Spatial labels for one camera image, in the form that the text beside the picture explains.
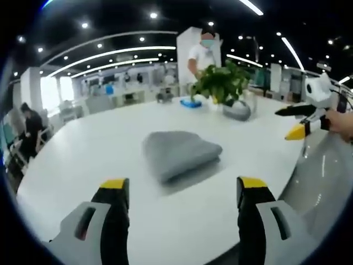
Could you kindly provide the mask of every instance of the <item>blue tray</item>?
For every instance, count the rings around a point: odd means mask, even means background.
[[[192,102],[192,101],[189,101],[186,99],[182,99],[180,101],[180,104],[182,104],[183,106],[185,106],[187,108],[192,108],[192,109],[199,108],[202,106],[202,103],[200,101]]]

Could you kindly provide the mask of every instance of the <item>window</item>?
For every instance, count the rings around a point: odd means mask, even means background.
[[[40,79],[40,92],[44,109],[51,111],[60,105],[56,78],[42,77]]]
[[[60,77],[60,88],[62,100],[74,100],[72,79],[70,77]]]

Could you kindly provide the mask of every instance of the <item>gray flower pot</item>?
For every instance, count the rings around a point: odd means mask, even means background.
[[[223,114],[235,120],[247,121],[250,118],[252,111],[245,101],[238,100],[234,102],[232,107],[223,105]]]

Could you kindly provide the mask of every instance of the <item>oval white table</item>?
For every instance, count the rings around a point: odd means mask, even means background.
[[[18,203],[43,241],[61,220],[90,201],[107,179],[130,179],[130,264],[203,265],[239,242],[238,176],[264,180],[273,195],[284,190],[302,150],[285,141],[296,123],[274,112],[285,104],[258,98],[258,113],[242,123],[174,99],[133,105],[74,120],[33,160],[18,189]],[[147,170],[142,141],[153,131],[185,130],[223,147],[220,162],[178,184],[160,185]]]

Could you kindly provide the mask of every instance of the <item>black ceiling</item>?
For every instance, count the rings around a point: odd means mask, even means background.
[[[28,66],[40,66],[48,59],[80,43],[102,36],[138,30],[167,30],[183,32],[190,26],[203,27],[215,22],[215,29],[224,40],[222,52],[240,57],[250,55],[255,60],[255,45],[246,36],[255,37],[260,51],[259,63],[278,62],[298,67],[281,38],[280,31],[296,50],[304,68],[319,72],[318,62],[332,67],[331,77],[341,79],[353,73],[353,33],[349,29],[349,10],[336,2],[320,0],[251,0],[263,12],[257,16],[239,0],[54,0],[38,15],[34,25],[26,33],[26,44],[14,49],[15,69],[19,73]],[[152,20],[150,12],[159,16]],[[83,22],[89,23],[82,29]],[[51,62],[64,66],[101,52],[127,47],[168,45],[175,46],[176,35],[148,34],[144,43],[139,35],[103,40],[102,49],[92,43],[65,54],[69,60],[59,57]],[[39,46],[44,52],[38,53]],[[141,56],[153,55],[153,51],[140,52]],[[176,59],[176,52],[166,52]],[[108,63],[103,57],[90,62],[92,66]],[[78,65],[78,70],[85,69]]]

